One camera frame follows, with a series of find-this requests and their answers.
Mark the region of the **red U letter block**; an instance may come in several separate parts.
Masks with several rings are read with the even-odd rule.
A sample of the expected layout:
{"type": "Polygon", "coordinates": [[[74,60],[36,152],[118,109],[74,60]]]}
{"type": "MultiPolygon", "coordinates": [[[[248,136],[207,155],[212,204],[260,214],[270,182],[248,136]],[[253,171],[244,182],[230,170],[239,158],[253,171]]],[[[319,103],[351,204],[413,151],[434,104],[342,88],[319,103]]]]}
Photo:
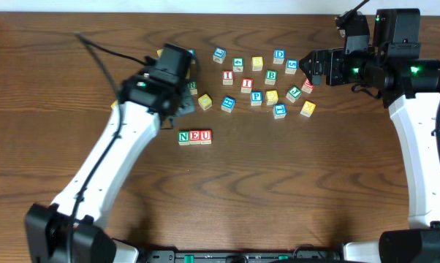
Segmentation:
{"type": "Polygon", "coordinates": [[[202,145],[208,145],[212,143],[212,131],[211,130],[201,130],[200,131],[200,142],[202,145]]]}

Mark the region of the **red E letter block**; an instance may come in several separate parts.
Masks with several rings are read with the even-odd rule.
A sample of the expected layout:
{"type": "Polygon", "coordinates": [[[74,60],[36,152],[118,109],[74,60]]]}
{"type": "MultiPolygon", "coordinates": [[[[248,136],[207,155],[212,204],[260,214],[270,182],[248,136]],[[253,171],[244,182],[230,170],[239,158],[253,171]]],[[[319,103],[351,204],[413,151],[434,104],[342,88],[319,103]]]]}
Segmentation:
{"type": "Polygon", "coordinates": [[[189,131],[189,144],[190,145],[198,145],[200,143],[201,143],[200,131],[199,130],[189,131]]]}

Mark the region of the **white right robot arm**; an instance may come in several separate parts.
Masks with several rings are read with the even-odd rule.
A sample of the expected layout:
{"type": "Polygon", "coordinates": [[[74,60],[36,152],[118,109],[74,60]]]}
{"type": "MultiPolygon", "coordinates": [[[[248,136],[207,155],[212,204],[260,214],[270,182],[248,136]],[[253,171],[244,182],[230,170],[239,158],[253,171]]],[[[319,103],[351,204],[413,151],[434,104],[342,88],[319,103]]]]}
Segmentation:
{"type": "Polygon", "coordinates": [[[350,85],[381,99],[401,144],[409,227],[343,246],[345,262],[440,262],[440,61],[420,57],[420,11],[358,8],[335,25],[344,46],[310,52],[299,67],[312,85],[350,85]]]}

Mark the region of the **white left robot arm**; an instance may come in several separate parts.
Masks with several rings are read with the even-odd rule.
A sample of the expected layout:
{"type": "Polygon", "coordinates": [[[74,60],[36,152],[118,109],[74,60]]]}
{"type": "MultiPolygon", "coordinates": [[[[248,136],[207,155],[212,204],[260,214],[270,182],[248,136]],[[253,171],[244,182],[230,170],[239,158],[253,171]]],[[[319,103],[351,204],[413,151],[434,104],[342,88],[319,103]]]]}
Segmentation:
{"type": "Polygon", "coordinates": [[[33,262],[137,262],[140,250],[105,233],[118,192],[165,120],[194,112],[185,75],[177,82],[143,71],[115,88],[116,100],[97,143],[69,184],[24,221],[33,262]]]}

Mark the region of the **green N letter block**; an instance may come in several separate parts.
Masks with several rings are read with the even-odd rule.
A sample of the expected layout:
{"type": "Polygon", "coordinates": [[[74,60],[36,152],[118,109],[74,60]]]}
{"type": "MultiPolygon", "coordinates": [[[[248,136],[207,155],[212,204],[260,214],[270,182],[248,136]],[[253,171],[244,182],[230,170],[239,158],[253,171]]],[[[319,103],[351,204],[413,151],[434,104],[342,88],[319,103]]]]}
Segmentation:
{"type": "Polygon", "coordinates": [[[179,131],[178,132],[178,144],[179,145],[190,145],[189,132],[179,131]]]}

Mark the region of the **green R letter block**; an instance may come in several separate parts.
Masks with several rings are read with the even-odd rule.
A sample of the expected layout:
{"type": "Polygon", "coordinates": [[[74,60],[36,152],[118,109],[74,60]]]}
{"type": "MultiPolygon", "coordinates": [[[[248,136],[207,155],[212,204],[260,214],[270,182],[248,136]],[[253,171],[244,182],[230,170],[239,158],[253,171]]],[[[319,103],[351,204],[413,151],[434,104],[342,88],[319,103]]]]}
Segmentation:
{"type": "Polygon", "coordinates": [[[197,91],[197,82],[196,81],[192,81],[190,83],[188,83],[188,88],[190,91],[191,95],[197,95],[198,91],[197,91]]]}

